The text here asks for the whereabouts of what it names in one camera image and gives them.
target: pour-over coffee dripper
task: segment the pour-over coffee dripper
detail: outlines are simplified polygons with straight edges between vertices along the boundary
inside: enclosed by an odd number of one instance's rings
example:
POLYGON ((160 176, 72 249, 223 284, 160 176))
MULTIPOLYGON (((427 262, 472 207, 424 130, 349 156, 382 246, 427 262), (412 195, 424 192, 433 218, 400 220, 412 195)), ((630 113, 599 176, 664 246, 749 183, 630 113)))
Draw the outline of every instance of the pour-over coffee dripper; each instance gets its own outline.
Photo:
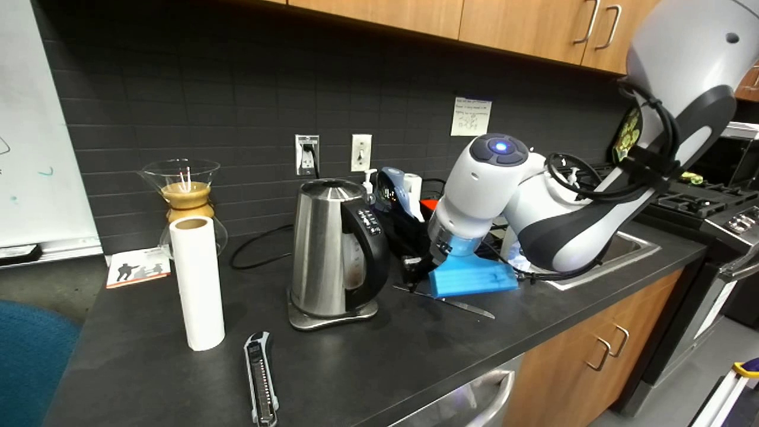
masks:
POLYGON ((137 173, 149 186, 153 186, 168 203, 166 220, 172 223, 184 215, 213 218, 216 243, 225 246, 225 228, 216 218, 208 201, 211 184, 221 164, 208 158, 160 158, 144 164, 137 173))

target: kettle handle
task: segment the kettle handle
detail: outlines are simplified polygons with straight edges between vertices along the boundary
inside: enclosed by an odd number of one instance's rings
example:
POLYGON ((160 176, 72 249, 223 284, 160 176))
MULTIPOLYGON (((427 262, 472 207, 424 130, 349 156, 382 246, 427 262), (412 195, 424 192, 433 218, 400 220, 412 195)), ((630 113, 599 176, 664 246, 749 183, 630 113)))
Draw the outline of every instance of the kettle handle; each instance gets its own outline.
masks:
POLYGON ((366 279, 361 287, 347 288, 347 309, 356 309, 379 294, 388 272, 388 243, 382 226, 366 200, 341 203, 341 223, 347 232, 354 232, 366 265, 366 279))

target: kettle lid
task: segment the kettle lid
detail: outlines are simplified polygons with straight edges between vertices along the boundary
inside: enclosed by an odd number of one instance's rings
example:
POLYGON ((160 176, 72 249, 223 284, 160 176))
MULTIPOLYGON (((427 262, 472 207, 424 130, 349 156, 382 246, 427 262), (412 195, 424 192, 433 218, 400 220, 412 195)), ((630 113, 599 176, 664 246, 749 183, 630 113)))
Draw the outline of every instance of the kettle lid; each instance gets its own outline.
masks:
POLYGON ((354 181, 341 177, 318 177, 300 184, 300 195, 325 201, 349 201, 361 200, 362 186, 354 181))

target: whiteboard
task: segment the whiteboard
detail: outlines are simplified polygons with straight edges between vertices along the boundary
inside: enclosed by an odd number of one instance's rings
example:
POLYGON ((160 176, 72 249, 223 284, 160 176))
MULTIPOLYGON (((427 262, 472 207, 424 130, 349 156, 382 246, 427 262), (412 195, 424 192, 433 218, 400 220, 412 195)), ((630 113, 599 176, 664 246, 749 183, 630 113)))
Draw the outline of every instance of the whiteboard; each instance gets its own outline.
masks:
POLYGON ((29 0, 0 0, 0 249, 101 254, 29 0))

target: kitchen counter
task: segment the kitchen counter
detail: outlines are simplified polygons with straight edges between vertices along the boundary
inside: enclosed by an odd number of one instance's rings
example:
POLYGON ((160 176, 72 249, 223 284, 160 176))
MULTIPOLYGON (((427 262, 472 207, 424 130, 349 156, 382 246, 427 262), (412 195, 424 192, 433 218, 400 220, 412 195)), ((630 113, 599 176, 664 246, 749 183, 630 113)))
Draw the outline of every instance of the kitchen counter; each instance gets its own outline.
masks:
POLYGON ((280 424, 388 424, 704 254, 648 226, 623 230, 661 249, 572 292, 535 281, 462 299, 496 320, 388 284, 373 320, 299 331, 284 259, 225 272, 225 342, 192 353, 172 278, 104 288, 48 424, 247 424, 241 342, 255 329, 273 331, 280 424))

